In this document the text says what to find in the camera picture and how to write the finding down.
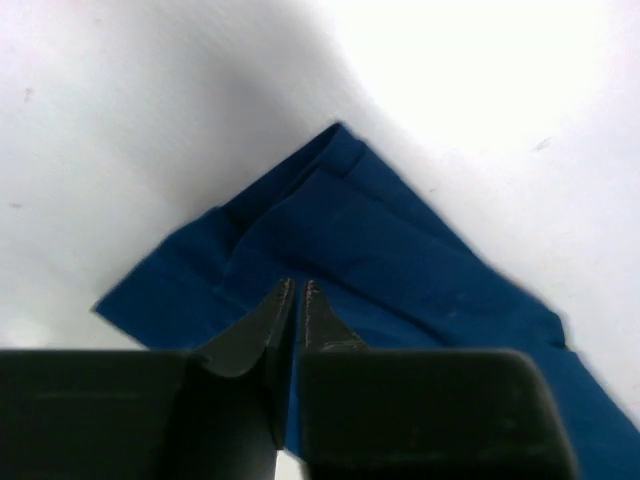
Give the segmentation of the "blue t-shirt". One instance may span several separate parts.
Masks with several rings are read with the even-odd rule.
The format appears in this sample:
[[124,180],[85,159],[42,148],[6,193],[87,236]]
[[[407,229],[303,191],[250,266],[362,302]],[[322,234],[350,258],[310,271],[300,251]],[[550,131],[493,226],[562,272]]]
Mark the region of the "blue t-shirt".
[[559,316],[480,260],[341,124],[169,235],[96,311],[146,347],[194,348],[283,278],[317,281],[374,347],[526,353],[551,387],[581,477],[638,477],[638,430],[567,347]]

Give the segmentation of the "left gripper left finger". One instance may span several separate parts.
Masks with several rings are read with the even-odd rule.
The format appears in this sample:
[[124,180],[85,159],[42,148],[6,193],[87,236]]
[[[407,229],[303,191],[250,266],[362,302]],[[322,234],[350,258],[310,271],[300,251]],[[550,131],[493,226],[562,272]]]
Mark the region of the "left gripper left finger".
[[271,479],[295,283],[195,350],[5,350],[5,479]]

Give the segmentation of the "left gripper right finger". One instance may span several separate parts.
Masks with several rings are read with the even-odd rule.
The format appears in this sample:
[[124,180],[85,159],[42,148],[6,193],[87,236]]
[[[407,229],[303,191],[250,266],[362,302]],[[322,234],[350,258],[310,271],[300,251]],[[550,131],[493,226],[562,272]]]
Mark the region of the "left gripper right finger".
[[304,289],[300,452],[311,479],[574,479],[551,392],[504,349],[375,349]]

